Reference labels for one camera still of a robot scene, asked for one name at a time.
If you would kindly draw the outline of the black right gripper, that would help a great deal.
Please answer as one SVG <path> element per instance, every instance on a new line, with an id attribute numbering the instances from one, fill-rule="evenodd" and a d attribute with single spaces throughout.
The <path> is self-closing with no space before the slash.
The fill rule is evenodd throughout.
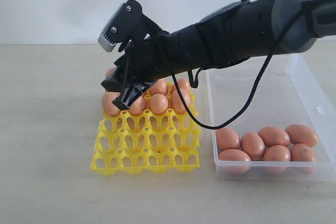
<path id="1" fill-rule="evenodd" d="M 114 63 L 117 70 L 101 86 L 108 92 L 121 93 L 112 103 L 128 110 L 156 81 L 170 75 L 163 38 L 170 33 L 142 14 L 119 47 L 123 56 Z"/>

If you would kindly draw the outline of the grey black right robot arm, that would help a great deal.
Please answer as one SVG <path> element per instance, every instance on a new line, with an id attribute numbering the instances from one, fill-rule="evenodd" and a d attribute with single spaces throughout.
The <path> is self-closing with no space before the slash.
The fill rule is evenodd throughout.
<path id="1" fill-rule="evenodd" d="M 194 69 L 222 69 L 251 57 L 305 52 L 318 38 L 335 35 L 335 0 L 240 0 L 173 33 L 143 14 L 136 0 L 123 3 L 98 42 L 122 56 L 102 81 L 121 93 L 122 110 L 161 78 Z"/>

